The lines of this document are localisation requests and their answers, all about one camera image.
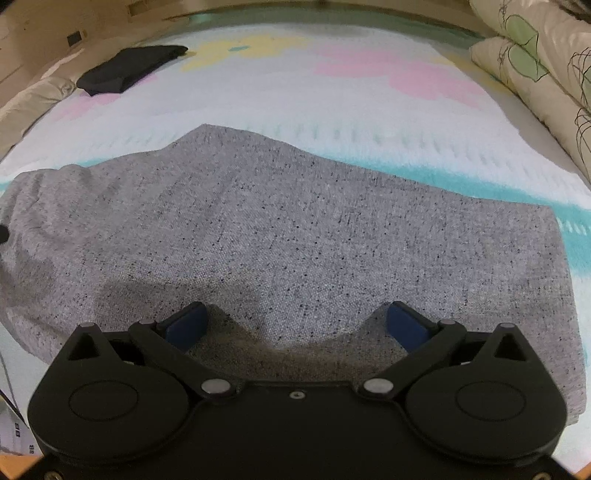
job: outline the yellow pattern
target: yellow pattern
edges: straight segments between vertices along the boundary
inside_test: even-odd
[[[448,53],[445,57],[433,57],[432,59],[430,59],[430,61],[432,63],[456,67],[457,69],[466,73],[468,76],[470,76],[471,74],[475,81],[478,82],[481,86],[488,87],[499,93],[506,93],[507,95],[512,95],[512,93],[507,89],[507,87],[505,87],[505,85],[491,77],[487,72],[482,70],[470,59],[466,59],[453,53]]]
[[[306,45],[302,37],[272,37],[271,35],[252,35],[237,40],[217,40],[201,45],[190,52],[192,59],[182,66],[182,71],[201,69],[226,60],[232,55],[246,59],[275,57],[288,48]]]

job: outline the black folded cloth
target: black folded cloth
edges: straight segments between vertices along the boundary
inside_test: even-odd
[[[180,45],[125,48],[82,75],[76,86],[90,96],[123,93],[161,65],[184,55],[187,50]]]

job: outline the pastel patterned sheet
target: pastel patterned sheet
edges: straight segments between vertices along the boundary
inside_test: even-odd
[[[198,15],[190,33],[160,41],[188,46],[188,56],[123,95],[78,91],[53,108],[0,163],[0,191],[22,171],[160,149],[209,123],[461,194],[549,205],[589,352],[589,185],[529,109],[470,61],[479,40],[373,12]],[[14,350],[0,334],[0,348]],[[37,375],[16,395],[26,410],[45,366],[19,363]],[[567,428],[557,459],[579,470],[591,462],[589,439],[591,408]]]

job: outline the blue gripper pad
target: blue gripper pad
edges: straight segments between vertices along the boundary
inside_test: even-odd
[[[187,352],[207,332],[207,308],[201,302],[194,302],[158,325],[164,339]]]
[[[410,353],[437,332],[437,325],[410,307],[395,301],[386,313],[386,329]]]

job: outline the bedsheet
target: bedsheet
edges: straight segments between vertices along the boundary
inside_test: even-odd
[[[187,46],[185,57],[124,95],[78,91],[53,108],[0,163],[0,192],[22,171],[160,149],[208,123],[461,194],[549,205],[569,260],[589,391],[589,184],[529,109],[470,61],[479,40],[376,12],[196,15],[190,31],[158,42]],[[11,379],[25,369],[7,368]],[[22,386],[21,410],[35,386]],[[589,438],[591,408],[565,430],[557,459],[579,470],[591,462]]]

